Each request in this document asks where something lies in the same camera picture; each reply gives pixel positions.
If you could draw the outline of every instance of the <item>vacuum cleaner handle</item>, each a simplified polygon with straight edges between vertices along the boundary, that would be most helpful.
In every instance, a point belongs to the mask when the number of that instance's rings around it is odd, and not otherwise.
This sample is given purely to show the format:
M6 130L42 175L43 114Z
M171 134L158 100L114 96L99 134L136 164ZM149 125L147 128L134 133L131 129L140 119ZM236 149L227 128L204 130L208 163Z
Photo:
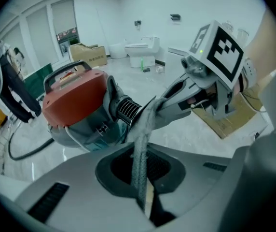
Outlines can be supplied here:
M45 93L48 94L52 91L52 88L50 86L50 81L52 80L52 78L56 77L57 75L60 75L61 73L68 71L72 68L74 68L75 66L78 65L82 65L84 67L85 70L91 70L92 68L83 60L78 60L76 62L72 62L69 63L67 65L62 66L61 68L55 70L54 72L50 73L49 75L47 75L43 81L43 87L45 89Z

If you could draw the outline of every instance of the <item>green panel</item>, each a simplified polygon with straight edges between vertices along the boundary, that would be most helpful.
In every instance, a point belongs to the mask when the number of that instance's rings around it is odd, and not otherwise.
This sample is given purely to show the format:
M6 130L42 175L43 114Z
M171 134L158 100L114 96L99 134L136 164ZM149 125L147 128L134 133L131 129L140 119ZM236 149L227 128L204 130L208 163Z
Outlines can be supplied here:
M36 99L44 93L43 81L45 77L52 72L51 64L47 64L25 79L26 89L33 98Z

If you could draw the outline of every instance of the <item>white toilet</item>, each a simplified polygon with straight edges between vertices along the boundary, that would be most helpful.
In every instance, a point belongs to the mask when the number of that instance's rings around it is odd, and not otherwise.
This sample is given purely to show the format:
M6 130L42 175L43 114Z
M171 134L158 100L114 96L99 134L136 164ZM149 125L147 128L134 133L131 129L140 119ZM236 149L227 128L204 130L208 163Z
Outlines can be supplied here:
M140 43L125 45L125 52L130 57L130 65L133 68L140 68L155 65L155 54L159 51L159 38L144 36Z

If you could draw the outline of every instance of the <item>gray cloth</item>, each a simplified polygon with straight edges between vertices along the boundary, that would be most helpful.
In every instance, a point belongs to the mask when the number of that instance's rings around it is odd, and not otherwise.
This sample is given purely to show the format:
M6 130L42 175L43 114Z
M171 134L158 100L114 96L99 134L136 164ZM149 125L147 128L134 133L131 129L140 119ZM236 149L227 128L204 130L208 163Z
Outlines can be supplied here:
M138 190L138 203L142 210L145 208L147 190L147 144L155 129L156 110L165 100L160 98L151 101L127 136L127 142L134 142L135 145L131 185Z

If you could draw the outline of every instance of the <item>glossy tile floor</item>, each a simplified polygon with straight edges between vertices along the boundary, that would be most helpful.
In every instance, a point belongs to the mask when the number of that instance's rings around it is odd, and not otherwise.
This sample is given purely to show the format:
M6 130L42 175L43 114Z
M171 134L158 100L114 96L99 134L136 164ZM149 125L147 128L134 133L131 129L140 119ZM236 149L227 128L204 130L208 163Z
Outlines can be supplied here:
M165 91L165 73L157 73L155 67L151 67L150 72L131 68L129 58L109 59L108 64L99 69L112 74L124 93L141 105ZM150 142L187 152L231 158L238 147L251 144L255 132L261 131L265 126L263 118L255 115L244 127L221 140L207 124L192 113L165 128L153 131ZM47 122L43 115L40 115L31 124L22 124L19 127L12 139L12 154L14 156L25 154L49 138ZM64 161L83 153L79 148L67 148L52 143L28 159L13 161L6 151L4 165L0 161L0 173L31 182Z

